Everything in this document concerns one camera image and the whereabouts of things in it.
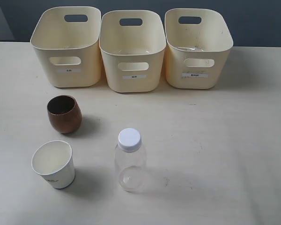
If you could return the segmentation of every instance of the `white bottle cap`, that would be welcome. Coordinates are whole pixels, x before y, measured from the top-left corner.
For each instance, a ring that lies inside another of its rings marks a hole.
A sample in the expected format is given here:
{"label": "white bottle cap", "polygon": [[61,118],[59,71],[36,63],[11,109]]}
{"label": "white bottle cap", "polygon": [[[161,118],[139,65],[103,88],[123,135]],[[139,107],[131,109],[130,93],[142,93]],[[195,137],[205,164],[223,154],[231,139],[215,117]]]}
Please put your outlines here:
{"label": "white bottle cap", "polygon": [[125,152],[135,152],[141,147],[141,134],[133,128],[126,128],[118,135],[118,146]]}

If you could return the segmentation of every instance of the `bin handle hole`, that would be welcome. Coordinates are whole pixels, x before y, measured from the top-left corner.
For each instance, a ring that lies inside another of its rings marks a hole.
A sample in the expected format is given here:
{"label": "bin handle hole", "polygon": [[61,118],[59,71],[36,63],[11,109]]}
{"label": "bin handle hole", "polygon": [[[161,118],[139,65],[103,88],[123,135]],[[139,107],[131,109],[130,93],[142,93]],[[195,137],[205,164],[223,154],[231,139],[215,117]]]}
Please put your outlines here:
{"label": "bin handle hole", "polygon": [[118,68],[122,71],[143,71],[149,69],[147,62],[121,62]]}
{"label": "bin handle hole", "polygon": [[198,16],[182,16],[178,19],[180,24],[200,24],[202,18]]}
{"label": "bin handle hole", "polygon": [[83,14],[65,15],[64,19],[67,22],[87,22],[89,20],[88,17]]}
{"label": "bin handle hole", "polygon": [[81,64],[81,59],[76,56],[50,57],[49,61],[55,66],[70,66]]}
{"label": "bin handle hole", "polygon": [[210,68],[214,66],[214,60],[212,59],[193,59],[188,58],[184,60],[184,65],[186,67],[205,67]]}
{"label": "bin handle hole", "polygon": [[123,18],[120,19],[121,26],[141,26],[142,19],[140,18]]}

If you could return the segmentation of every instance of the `wooden cup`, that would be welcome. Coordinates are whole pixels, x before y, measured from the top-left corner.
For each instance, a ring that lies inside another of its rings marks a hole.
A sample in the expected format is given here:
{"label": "wooden cup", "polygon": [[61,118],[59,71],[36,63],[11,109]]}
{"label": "wooden cup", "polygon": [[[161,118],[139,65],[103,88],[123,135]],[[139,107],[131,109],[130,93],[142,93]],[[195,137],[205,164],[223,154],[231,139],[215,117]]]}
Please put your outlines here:
{"label": "wooden cup", "polygon": [[82,121],[80,108],[72,96],[60,95],[52,98],[47,105],[52,127],[62,134],[77,130]]}

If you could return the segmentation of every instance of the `white paper cup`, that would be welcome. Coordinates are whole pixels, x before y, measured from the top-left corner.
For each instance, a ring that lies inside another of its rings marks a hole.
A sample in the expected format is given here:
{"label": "white paper cup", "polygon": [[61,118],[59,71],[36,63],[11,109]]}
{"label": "white paper cup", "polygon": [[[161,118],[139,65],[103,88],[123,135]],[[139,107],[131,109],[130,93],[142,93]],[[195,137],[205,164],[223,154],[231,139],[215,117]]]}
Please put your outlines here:
{"label": "white paper cup", "polygon": [[57,189],[69,186],[75,177],[72,148],[64,141],[51,141],[39,147],[32,157],[31,166]]}

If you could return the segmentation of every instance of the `cup rim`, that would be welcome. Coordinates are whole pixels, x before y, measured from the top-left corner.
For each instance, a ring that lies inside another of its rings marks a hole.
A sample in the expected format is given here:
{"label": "cup rim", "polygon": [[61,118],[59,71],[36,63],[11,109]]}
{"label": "cup rim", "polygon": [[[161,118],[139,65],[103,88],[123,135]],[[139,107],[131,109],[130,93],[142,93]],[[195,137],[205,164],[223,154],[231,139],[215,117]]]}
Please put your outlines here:
{"label": "cup rim", "polygon": [[[39,172],[37,172],[37,171],[34,169],[34,167],[33,167],[33,158],[34,158],[34,156],[36,155],[36,153],[37,153],[44,145],[49,144],[49,143],[52,143],[52,142],[63,142],[63,143],[67,144],[67,145],[70,147],[70,157],[69,157],[69,160],[66,162],[66,164],[63,165],[63,167],[61,167],[61,168],[58,169],[57,171],[54,171],[54,172],[52,172],[52,173],[39,173]],[[33,170],[36,174],[38,174],[38,175],[40,175],[40,176],[48,176],[48,175],[56,174],[56,173],[58,173],[59,171],[61,171],[63,168],[65,168],[65,167],[69,164],[69,162],[71,161],[71,159],[72,159],[72,147],[71,147],[71,145],[70,145],[68,142],[65,142],[65,141],[62,141],[62,140],[53,140],[53,141],[49,141],[49,142],[46,142],[46,143],[42,144],[42,145],[35,151],[35,153],[34,153],[33,156],[32,156],[32,159],[31,159],[31,167],[32,167],[32,170]]]}
{"label": "cup rim", "polygon": [[[52,112],[48,109],[48,105],[49,105],[49,103],[50,103],[53,99],[58,98],[58,97],[70,97],[71,99],[73,99],[73,100],[74,100],[74,106],[73,106],[73,108],[72,108],[70,111],[65,112],[65,113],[62,113],[62,114],[54,114],[54,113],[52,113]],[[48,111],[48,113],[50,113],[51,115],[54,115],[54,116],[62,116],[62,115],[66,115],[66,114],[70,113],[71,111],[73,111],[74,108],[76,107],[76,105],[77,105],[77,102],[76,102],[76,99],[75,99],[73,96],[70,96],[70,95],[58,95],[58,96],[55,96],[55,97],[51,98],[50,101],[47,103],[47,111]]]}

